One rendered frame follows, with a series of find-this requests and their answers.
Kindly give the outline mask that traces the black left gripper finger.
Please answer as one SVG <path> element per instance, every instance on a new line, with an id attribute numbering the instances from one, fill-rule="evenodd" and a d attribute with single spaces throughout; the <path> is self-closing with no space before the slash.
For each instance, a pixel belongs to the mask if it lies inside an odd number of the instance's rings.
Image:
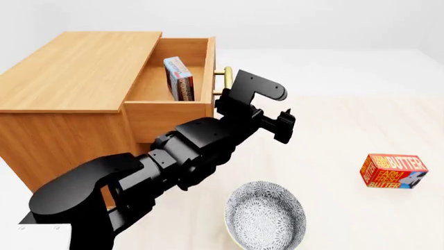
<path id="1" fill-rule="evenodd" d="M 291 109 L 280 112 L 278 120 L 282 123 L 295 123 L 296 118 L 291 114 Z"/>
<path id="2" fill-rule="evenodd" d="M 276 121 L 274 128 L 274 139 L 280 143 L 287 144 L 293 135 L 295 122 Z"/>

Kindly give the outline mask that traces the chocolate pudding box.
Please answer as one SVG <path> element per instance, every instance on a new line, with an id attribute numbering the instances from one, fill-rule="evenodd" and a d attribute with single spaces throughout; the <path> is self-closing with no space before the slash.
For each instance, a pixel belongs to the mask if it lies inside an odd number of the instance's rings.
<path id="1" fill-rule="evenodd" d="M 167 87 L 175 101 L 195 101 L 194 79 L 179 57 L 163 60 Z"/>

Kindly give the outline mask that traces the wooden cabinet drawer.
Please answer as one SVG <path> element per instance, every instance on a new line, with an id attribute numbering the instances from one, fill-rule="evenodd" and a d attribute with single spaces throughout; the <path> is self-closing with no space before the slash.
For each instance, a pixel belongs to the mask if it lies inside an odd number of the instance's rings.
<path id="1" fill-rule="evenodd" d="M 123 103 L 136 142 L 151 143 L 179 124 L 213 116 L 215 47 L 215 37 L 159 39 Z M 163 60 L 174 56 L 194 77 L 194 101 L 175 101 L 169 92 Z"/>

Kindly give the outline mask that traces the light wooden cabinet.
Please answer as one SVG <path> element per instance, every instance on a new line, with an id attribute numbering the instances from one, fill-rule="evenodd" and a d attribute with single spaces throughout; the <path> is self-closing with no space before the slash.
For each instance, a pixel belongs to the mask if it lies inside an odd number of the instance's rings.
<path id="1" fill-rule="evenodd" d="M 0 158 L 26 187 L 142 151 L 123 103 L 161 35 L 65 32 L 0 74 Z"/>

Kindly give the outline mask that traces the patterned black white bowl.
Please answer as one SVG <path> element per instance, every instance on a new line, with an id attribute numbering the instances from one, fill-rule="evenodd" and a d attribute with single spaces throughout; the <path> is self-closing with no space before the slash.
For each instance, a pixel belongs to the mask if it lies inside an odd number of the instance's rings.
<path id="1" fill-rule="evenodd" d="M 297 198 L 267 181 L 245 183 L 233 191 L 224 220 L 230 237 L 243 250 L 296 250 L 307 227 Z"/>

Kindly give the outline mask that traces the red butter box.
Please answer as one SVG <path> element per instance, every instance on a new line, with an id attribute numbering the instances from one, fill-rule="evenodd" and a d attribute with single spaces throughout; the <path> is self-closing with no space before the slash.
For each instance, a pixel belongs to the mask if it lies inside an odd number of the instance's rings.
<path id="1" fill-rule="evenodd" d="M 414 189 L 429 172 L 418 156 L 370 153 L 359 173 L 367 187 Z"/>

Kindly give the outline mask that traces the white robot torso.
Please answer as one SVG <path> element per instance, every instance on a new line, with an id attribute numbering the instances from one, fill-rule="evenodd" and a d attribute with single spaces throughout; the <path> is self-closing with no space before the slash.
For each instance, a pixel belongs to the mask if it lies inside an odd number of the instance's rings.
<path id="1" fill-rule="evenodd" d="M 69 250 L 71 224 L 19 224 L 13 231 L 13 250 Z"/>

